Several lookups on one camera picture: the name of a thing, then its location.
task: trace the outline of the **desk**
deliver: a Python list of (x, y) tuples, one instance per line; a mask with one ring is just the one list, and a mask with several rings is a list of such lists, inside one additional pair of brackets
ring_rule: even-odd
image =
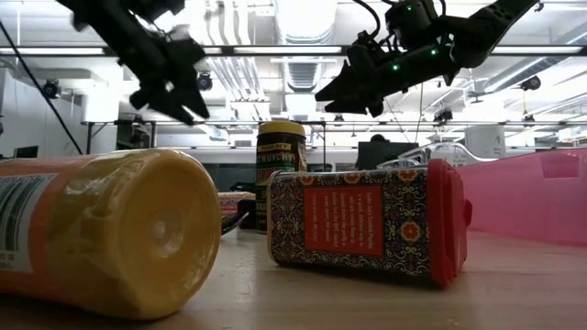
[(137, 324), (0, 297), (0, 329), (587, 329), (587, 248), (470, 235), (447, 291), (282, 269), (264, 236), (222, 239), (204, 288), (167, 319)]

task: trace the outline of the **red label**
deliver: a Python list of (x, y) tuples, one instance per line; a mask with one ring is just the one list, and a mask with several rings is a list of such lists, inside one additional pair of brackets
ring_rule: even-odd
[(305, 248), (383, 258), (382, 187), (304, 188)]

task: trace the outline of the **black cable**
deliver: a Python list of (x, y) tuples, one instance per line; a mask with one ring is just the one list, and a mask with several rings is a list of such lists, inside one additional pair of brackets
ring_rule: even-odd
[(22, 68), (27, 73), (28, 78), (30, 78), (33, 81), (33, 83), (35, 84), (35, 87), (37, 87), (37, 89), (39, 90), (39, 93), (43, 96), (43, 98), (45, 99), (45, 102), (47, 102), (47, 105), (49, 106), (49, 108), (51, 109), (53, 114), (57, 117), (57, 120), (59, 121), (61, 127), (63, 128), (63, 131), (65, 131), (65, 134), (67, 134), (67, 137), (73, 143), (77, 152), (80, 155), (83, 155), (83, 152), (82, 152), (82, 149), (80, 148), (80, 145), (78, 145), (77, 142), (75, 141), (75, 138), (73, 138), (72, 133), (65, 125), (63, 118), (61, 118), (61, 115), (59, 114), (59, 112), (55, 108), (55, 105), (53, 105), (53, 102), (49, 99), (49, 97), (47, 97), (47, 95), (45, 93), (43, 93), (43, 88), (40, 86), (39, 82), (37, 81), (37, 78), (35, 78), (35, 75), (28, 68), (28, 65), (25, 63), (25, 60), (23, 59), (22, 55), (20, 54), (20, 51), (18, 51), (17, 45), (15, 44), (14, 40), (12, 40), (12, 38), (10, 38), (10, 34), (8, 34), (8, 31), (6, 30), (6, 27), (4, 26), (4, 23), (2, 22), (1, 19), (0, 19), (0, 28), (2, 29), (2, 33), (4, 33), (6, 40), (10, 44), (10, 48), (12, 48), (12, 50), (15, 52), (15, 55), (17, 55), (18, 60), (22, 63)]
[(397, 44), (399, 41), (397, 39), (397, 36), (393, 36), (393, 50), (398, 51), (400, 49), (400, 46)]
[(392, 51), (392, 50), (393, 50), (393, 48), (392, 48), (392, 42), (390, 41), (390, 39), (391, 39), (392, 37), (393, 37), (393, 35), (389, 35), (389, 36), (387, 36), (387, 38), (383, 38), (383, 39), (381, 39), (381, 40), (379, 41), (379, 47), (383, 47), (383, 45), (386, 45), (386, 46), (387, 46), (387, 49), (388, 49), (389, 51)]
[(422, 122), (422, 105), (424, 101), (424, 83), (420, 83), (420, 117), (418, 117), (418, 126), (415, 128), (415, 140), (414, 143), (418, 143), (418, 133), (420, 132), (420, 123)]
[(404, 128), (402, 127), (402, 124), (400, 123), (400, 121), (397, 119), (397, 115), (395, 115), (395, 112), (393, 111), (392, 106), (389, 104), (389, 101), (387, 100), (387, 98), (385, 98), (384, 100), (385, 100), (385, 103), (387, 104), (387, 107), (389, 108), (389, 111), (392, 112), (393, 119), (395, 119), (397, 126), (399, 126), (400, 129), (402, 130), (402, 133), (404, 134), (404, 138), (407, 140), (407, 143), (410, 143), (410, 139), (405, 134)]
[(379, 34), (379, 30), (381, 30), (381, 28), (382, 28), (382, 21), (379, 19), (379, 16), (375, 12), (375, 10), (373, 10), (373, 8), (371, 8), (370, 5), (365, 4), (365, 2), (362, 0), (352, 0), (352, 1), (354, 1), (357, 5), (360, 5), (363, 8), (367, 9), (367, 11), (371, 15), (373, 15), (373, 18), (375, 18), (376, 27), (375, 27), (375, 30), (371, 33), (371, 38), (377, 37), (377, 35)]
[(447, 2), (446, 0), (439, 0), (440, 1), (440, 5), (442, 6), (442, 16), (445, 16), (447, 14)]

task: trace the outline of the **yellow label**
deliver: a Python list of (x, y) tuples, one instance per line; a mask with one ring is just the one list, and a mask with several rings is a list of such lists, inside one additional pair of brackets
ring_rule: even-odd
[(292, 145), (289, 143), (273, 143), (266, 146), (257, 146), (257, 152), (266, 152), (266, 151), (274, 151), (274, 150), (291, 150)]

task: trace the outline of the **computer monitor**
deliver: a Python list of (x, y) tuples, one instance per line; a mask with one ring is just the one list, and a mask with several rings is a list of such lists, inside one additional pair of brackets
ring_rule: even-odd
[(377, 165), (397, 157), (407, 151), (418, 148), (417, 143), (407, 142), (359, 142), (359, 170), (376, 170)]
[(15, 158), (36, 158), (39, 154), (39, 146), (15, 148)]

